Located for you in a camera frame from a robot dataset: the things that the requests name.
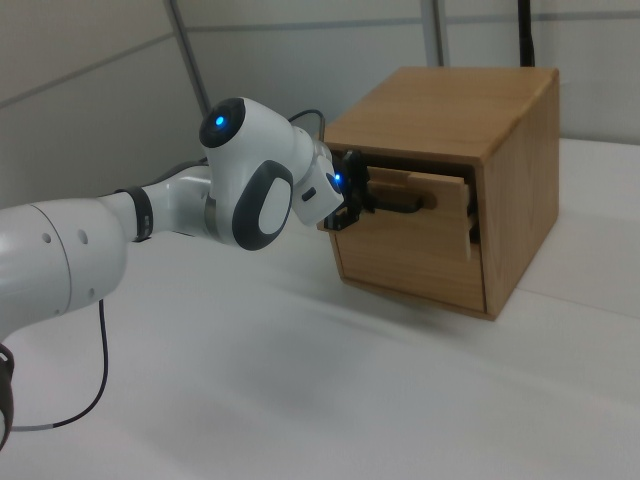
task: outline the drawer handle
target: drawer handle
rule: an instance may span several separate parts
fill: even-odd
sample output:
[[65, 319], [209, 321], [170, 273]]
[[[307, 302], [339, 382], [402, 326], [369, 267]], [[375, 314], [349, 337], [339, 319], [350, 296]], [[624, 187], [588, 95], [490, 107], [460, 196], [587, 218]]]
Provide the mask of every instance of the drawer handle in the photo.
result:
[[416, 213], [423, 207], [422, 199], [418, 198], [412, 203], [392, 203], [378, 200], [376, 202], [376, 208], [380, 210], [388, 210], [396, 213]]

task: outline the cable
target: cable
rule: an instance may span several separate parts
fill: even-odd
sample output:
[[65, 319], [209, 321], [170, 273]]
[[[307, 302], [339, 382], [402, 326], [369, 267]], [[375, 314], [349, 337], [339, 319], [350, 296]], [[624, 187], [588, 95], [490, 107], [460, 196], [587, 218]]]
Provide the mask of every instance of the cable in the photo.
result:
[[107, 327], [105, 325], [104, 320], [104, 300], [100, 300], [98, 304], [98, 309], [100, 311], [100, 334], [102, 336], [102, 358], [103, 358], [103, 371], [102, 371], [102, 383], [100, 384], [100, 389], [98, 390], [98, 394], [96, 398], [93, 399], [91, 405], [85, 408], [82, 412], [80, 412], [75, 417], [68, 418], [61, 422], [50, 423], [45, 425], [32, 425], [32, 426], [18, 426], [13, 427], [11, 429], [12, 432], [38, 432], [41, 430], [51, 430], [53, 428], [64, 427], [65, 425], [69, 425], [77, 420], [80, 420], [86, 414], [88, 414], [93, 408], [98, 404], [102, 394], [104, 393], [104, 389], [107, 386], [107, 377], [109, 376], [109, 347], [107, 345]]
[[294, 120], [297, 120], [300, 117], [303, 117], [305, 115], [309, 115], [309, 114], [315, 114], [318, 115], [318, 117], [320, 118], [320, 130], [318, 131], [318, 140], [320, 140], [321, 142], [324, 142], [324, 127], [325, 127], [325, 118], [324, 115], [322, 114], [322, 112], [320, 110], [316, 110], [314, 108], [310, 109], [310, 110], [303, 110], [300, 113], [296, 113], [293, 117], [289, 118], [289, 123], [293, 122]]
[[520, 66], [535, 67], [536, 56], [531, 35], [530, 0], [518, 0], [518, 29], [520, 32]]

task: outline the wooden box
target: wooden box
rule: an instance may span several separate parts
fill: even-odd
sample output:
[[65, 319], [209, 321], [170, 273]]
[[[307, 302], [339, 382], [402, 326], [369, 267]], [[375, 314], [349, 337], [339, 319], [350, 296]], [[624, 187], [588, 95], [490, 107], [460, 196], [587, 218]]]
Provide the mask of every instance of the wooden box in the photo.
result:
[[401, 68], [330, 124], [360, 150], [379, 198], [327, 230], [342, 279], [495, 319], [558, 216], [558, 71]]

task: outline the black joint ring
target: black joint ring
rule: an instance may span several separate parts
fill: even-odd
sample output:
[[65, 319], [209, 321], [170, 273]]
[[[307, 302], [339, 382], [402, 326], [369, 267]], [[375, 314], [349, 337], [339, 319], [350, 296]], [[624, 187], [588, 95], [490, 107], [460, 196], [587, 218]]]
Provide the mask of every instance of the black joint ring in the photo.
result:
[[134, 242], [144, 242], [151, 236], [153, 232], [153, 208], [151, 207], [151, 200], [147, 192], [141, 187], [129, 187], [116, 190], [114, 193], [128, 193], [133, 200], [133, 205], [136, 208], [136, 220], [138, 222], [138, 235]]
[[11, 426], [13, 425], [11, 376], [13, 375], [14, 366], [11, 351], [0, 343], [0, 412], [2, 412], [2, 416], [4, 417], [4, 435], [0, 437], [0, 450], [2, 450], [2, 447], [4, 447], [4, 444], [7, 442], [9, 433], [11, 433]]

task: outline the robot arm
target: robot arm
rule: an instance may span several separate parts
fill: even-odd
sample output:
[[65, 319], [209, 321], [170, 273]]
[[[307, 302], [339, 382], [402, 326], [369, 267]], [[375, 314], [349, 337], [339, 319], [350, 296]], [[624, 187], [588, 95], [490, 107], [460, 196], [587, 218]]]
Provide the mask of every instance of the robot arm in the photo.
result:
[[[343, 202], [329, 149], [252, 100], [216, 105], [200, 141], [208, 165], [153, 185], [0, 210], [0, 342], [104, 298], [124, 275], [127, 243], [152, 232], [258, 250], [280, 234], [291, 209], [314, 225]], [[12, 370], [0, 351], [0, 448], [12, 416], [3, 404], [9, 361]]]

